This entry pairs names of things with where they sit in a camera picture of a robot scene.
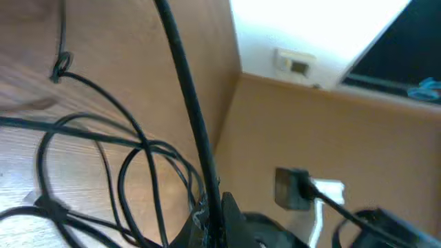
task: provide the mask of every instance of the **wall outlet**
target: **wall outlet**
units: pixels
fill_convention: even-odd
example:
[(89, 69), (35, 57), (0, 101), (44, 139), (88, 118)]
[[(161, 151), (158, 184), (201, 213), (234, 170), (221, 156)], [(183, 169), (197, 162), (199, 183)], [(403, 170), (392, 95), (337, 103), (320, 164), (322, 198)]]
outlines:
[(309, 74), (316, 61), (315, 56), (278, 48), (276, 50), (276, 76), (283, 81), (313, 86)]

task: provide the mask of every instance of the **white switch plate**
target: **white switch plate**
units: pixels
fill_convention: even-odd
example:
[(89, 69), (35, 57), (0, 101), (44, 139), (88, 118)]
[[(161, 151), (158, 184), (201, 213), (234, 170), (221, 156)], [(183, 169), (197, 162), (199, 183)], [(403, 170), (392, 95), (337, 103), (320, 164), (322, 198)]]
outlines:
[[(309, 68), (306, 74), (292, 72), (292, 61), (307, 64)], [(282, 81), (313, 86), (313, 83), (308, 79), (308, 76), (311, 73), (311, 70), (314, 68), (315, 62), (316, 58), (312, 54), (278, 48), (276, 49), (276, 76)]]

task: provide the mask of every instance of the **wooden floor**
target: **wooden floor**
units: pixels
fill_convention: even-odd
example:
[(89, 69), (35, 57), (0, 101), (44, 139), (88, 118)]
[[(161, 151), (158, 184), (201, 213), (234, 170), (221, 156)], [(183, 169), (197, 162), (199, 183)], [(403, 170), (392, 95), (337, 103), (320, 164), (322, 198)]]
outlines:
[[(214, 144), (240, 71), (229, 1), (171, 0), (170, 4)], [(150, 138), (170, 142), (199, 168), (183, 97), (153, 1), (72, 0), (67, 5), (67, 50), (74, 54), (71, 71), (110, 91), (132, 111)], [(57, 30), (56, 0), (0, 2), (1, 114), (53, 121), (87, 111), (123, 122), (109, 103), (76, 81), (66, 79), (60, 85), (49, 82)], [(38, 100), (43, 102), (33, 105)], [(94, 123), (86, 124), (110, 132)], [(40, 132), (0, 127), (0, 211), (27, 204), (25, 197), (38, 189), (34, 155), (41, 136)], [(105, 148), (115, 179), (129, 149), (115, 145)], [(73, 209), (113, 221), (104, 169), (91, 142), (57, 136), (48, 154), (48, 167), (59, 198)], [(157, 170), (171, 240), (187, 218), (185, 189), (159, 158)], [(159, 242), (143, 156), (136, 158), (127, 176), (127, 197), (136, 222), (147, 237)], [(107, 233), (121, 242), (116, 232)], [(88, 246), (97, 247), (91, 239), (81, 237)], [(64, 246), (46, 220), (25, 216), (0, 223), (0, 247)]]

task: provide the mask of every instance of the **tangled cable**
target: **tangled cable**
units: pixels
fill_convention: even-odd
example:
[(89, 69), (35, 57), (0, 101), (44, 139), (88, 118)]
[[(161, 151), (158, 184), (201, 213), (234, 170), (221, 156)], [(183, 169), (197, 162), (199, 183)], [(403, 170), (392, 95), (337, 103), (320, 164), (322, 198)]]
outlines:
[[(41, 139), (40, 145), (37, 150), (36, 159), (36, 171), (37, 178), (39, 182), (39, 187), (41, 190), (41, 196), (35, 202), (34, 206), (26, 207), (16, 207), (13, 209), (8, 209), (0, 213), (0, 221), (16, 215), (31, 215), (38, 216), (41, 218), (50, 219), (63, 236), (64, 240), (71, 247), (79, 248), (84, 247), (80, 240), (78, 240), (75, 235), (66, 226), (73, 227), (86, 233), (87, 235), (93, 237), (95, 240), (101, 242), (107, 247), (120, 247), (112, 239), (107, 237), (105, 234), (99, 230), (86, 224), (84, 221), (102, 225), (104, 227), (109, 227), (120, 232), (124, 240), (126, 240), (131, 245), (137, 247), (160, 247), (160, 245), (144, 237), (137, 227), (134, 218), (131, 214), (127, 199), (125, 197), (124, 182), (125, 175), (128, 167), (130, 166), (133, 158), (140, 152), (143, 151), (147, 157), (147, 163), (150, 170), (150, 176), (152, 178), (152, 191), (154, 198), (154, 207), (156, 211), (156, 218), (158, 221), (159, 234), (161, 236), (161, 242), (163, 247), (169, 247), (167, 240), (167, 235), (165, 232), (165, 224), (163, 219), (163, 213), (161, 209), (161, 202), (159, 198), (158, 190), (158, 178), (156, 175), (156, 168), (153, 159), (153, 154), (160, 154), (165, 158), (165, 160), (173, 167), (173, 169), (178, 174), (179, 178), (182, 180), (184, 186), (187, 188), (188, 194), (188, 205), (189, 210), (193, 210), (196, 206), (197, 200), (205, 200), (209, 206), (210, 222), (208, 223), (211, 230), (211, 236), (213, 236), (212, 242), (218, 242), (221, 235), (219, 235), (221, 229), (222, 218), (219, 217), (220, 214), (220, 198), (218, 193), (218, 185), (216, 180), (216, 174), (214, 171), (214, 162), (212, 158), (212, 153), (209, 148), (208, 137), (205, 130), (205, 124), (203, 122), (201, 110), (196, 97), (196, 92), (194, 90), (194, 85), (192, 83), (191, 76), (189, 74), (189, 68), (187, 61), (185, 60), (185, 54), (181, 45), (181, 40), (179, 39), (178, 32), (176, 29), (176, 24), (171, 15), (170, 7), (164, 0), (155, 0), (156, 7), (161, 16), (167, 37), (169, 39), (170, 49), (176, 64), (176, 71), (178, 72), (179, 81), (181, 84), (181, 89), (183, 91), (185, 104), (187, 107), (187, 112), (189, 114), (190, 123), (192, 125), (192, 130), (194, 133), (196, 146), (198, 148), (199, 158), (201, 162), (201, 167), (203, 169), (205, 184), (207, 189), (204, 189), (204, 185), (201, 177), (194, 167), (186, 161), (170, 144), (164, 141), (149, 140), (145, 136), (141, 126), (136, 122), (132, 114), (125, 109), (111, 94), (106, 92), (102, 87), (90, 80), (82, 77), (78, 74), (69, 72), (68, 69), (72, 64), (72, 54), (65, 51), (65, 34), (66, 34), (66, 11), (65, 11), (65, 0), (60, 0), (59, 13), (60, 13), (60, 38), (59, 38), (59, 49), (57, 61), (54, 65), (51, 81), (54, 83), (59, 83), (62, 78), (70, 78), (78, 81), (96, 92), (101, 96), (106, 98), (113, 106), (120, 112), (124, 117), (130, 122), (132, 128), (128, 128), (122, 124), (119, 124), (113, 120), (99, 116), (96, 114), (88, 113), (76, 113), (70, 114), (60, 118), (57, 122), (44, 123), (39, 121), (29, 121), (22, 118), (10, 118), (0, 116), (0, 125), (8, 127), (18, 127), (30, 130), (44, 131), (45, 135)], [(68, 126), (72, 121), (77, 121), (79, 119), (89, 119), (104, 125), (109, 125), (110, 127), (125, 132), (133, 136), (137, 141), (127, 140), (124, 138), (119, 138), (116, 136), (108, 136), (104, 134), (99, 134), (95, 132), (89, 132), (85, 127), (72, 127)], [(94, 144), (101, 156), (103, 161), (105, 173), (107, 176), (107, 185), (109, 188), (109, 197), (112, 205), (112, 211), (115, 219), (115, 223), (111, 223), (106, 220), (101, 220), (92, 216), (87, 216), (85, 214), (76, 212), (69, 209), (60, 200), (57, 200), (53, 195), (50, 186), (50, 179), (48, 177), (46, 168), (46, 154), (48, 146), (52, 137), (55, 134), (62, 134), (68, 136), (75, 136), (79, 138), (86, 138), (94, 141)], [(122, 226), (118, 211), (116, 209), (116, 200), (112, 190), (112, 177), (110, 174), (110, 168), (108, 165), (105, 152), (100, 142), (113, 143), (117, 145), (124, 145), (132, 147), (133, 150), (127, 155), (124, 160), (121, 170), (118, 176), (117, 182), (117, 194), (119, 198), (119, 204), (121, 206), (124, 218), (127, 222), (129, 229)], [(176, 163), (181, 163), (187, 172), (187, 178), (185, 178), (184, 173), (179, 169)], [(198, 185), (198, 196), (195, 197), (192, 193), (192, 178), (195, 176)]]

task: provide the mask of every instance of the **wooden surface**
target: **wooden surface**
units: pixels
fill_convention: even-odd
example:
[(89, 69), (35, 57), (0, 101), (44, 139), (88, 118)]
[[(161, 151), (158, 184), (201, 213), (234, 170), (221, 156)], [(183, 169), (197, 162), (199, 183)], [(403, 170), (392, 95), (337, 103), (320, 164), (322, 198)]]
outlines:
[[(79, 83), (70, 79), (60, 85), (49, 82), (58, 37), (56, 4), (55, 0), (0, 1), (1, 114), (53, 121), (87, 111), (124, 122), (109, 103)], [(214, 144), (240, 70), (229, 2), (171, 0), (170, 4)], [(170, 142), (199, 168), (183, 97), (153, 2), (68, 1), (67, 26), (67, 50), (74, 54), (71, 71), (110, 91), (150, 138)], [(45, 110), (29, 105), (41, 99), (54, 105)], [(96, 123), (85, 124), (104, 133), (111, 131)], [(0, 127), (0, 211), (26, 204), (24, 198), (36, 190), (34, 155), (41, 136), (40, 132)], [(116, 180), (129, 149), (105, 148)], [(185, 189), (173, 170), (160, 158), (157, 161), (171, 240), (187, 218)], [(57, 136), (48, 154), (48, 167), (59, 198), (76, 210), (112, 220), (104, 169), (91, 142)], [(158, 242), (149, 175), (145, 157), (139, 155), (127, 175), (127, 197), (143, 233)], [(121, 241), (116, 232), (108, 233)], [(81, 237), (89, 246), (96, 246)], [(0, 247), (63, 246), (48, 221), (16, 217), (0, 223)]]
[[(438, 235), (439, 114), (370, 101), (243, 77), (216, 148), (220, 189), (233, 193), (242, 211), (299, 230), (305, 214), (277, 206), (274, 173), (277, 167), (303, 168), (314, 178), (341, 180), (351, 211), (380, 206)], [(318, 246), (330, 247), (342, 218), (324, 209)], [(356, 232), (348, 225), (343, 247)]]

